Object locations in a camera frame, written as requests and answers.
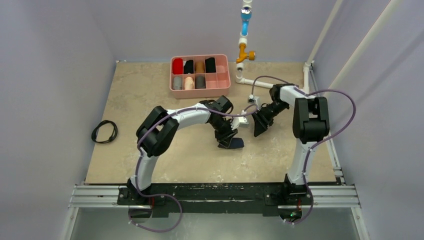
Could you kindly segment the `pink divided organizer tray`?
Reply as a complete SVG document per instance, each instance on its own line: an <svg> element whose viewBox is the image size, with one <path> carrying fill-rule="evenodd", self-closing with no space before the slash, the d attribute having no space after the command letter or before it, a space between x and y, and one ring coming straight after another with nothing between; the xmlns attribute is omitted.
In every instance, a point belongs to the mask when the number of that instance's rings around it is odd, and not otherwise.
<svg viewBox="0 0 424 240"><path fill-rule="evenodd" d="M225 54L175 56L170 60L169 89L176 99L226 96L230 86Z"/></svg>

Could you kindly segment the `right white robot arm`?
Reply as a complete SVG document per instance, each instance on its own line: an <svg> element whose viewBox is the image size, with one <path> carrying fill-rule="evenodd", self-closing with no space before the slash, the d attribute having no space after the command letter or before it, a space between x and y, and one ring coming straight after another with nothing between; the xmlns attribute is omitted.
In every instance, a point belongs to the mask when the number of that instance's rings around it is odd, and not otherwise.
<svg viewBox="0 0 424 240"><path fill-rule="evenodd" d="M268 130L274 117L293 107L292 132L296 147L292 164L284 177L280 196L288 204L310 193L308 189L311 160L315 148L330 132L328 101L323 96L308 95L291 83L275 84L269 90L272 102L253 113L255 137Z"/></svg>

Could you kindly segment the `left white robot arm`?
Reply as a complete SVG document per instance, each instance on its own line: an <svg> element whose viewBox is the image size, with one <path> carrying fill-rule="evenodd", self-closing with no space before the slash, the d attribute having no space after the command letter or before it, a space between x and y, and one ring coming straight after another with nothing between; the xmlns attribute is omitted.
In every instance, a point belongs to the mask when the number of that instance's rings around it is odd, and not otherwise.
<svg viewBox="0 0 424 240"><path fill-rule="evenodd" d="M238 130L228 118L228 110L232 108L231 101L223 95L217 100L202 100L193 106L175 110L156 106L136 131L140 156L135 174L128 180L132 188L130 199L138 205L148 201L148 188L152 184L156 163L159 156L168 150L178 130L197 124L210 124L219 148L243 148L244 141L236 137Z"/></svg>

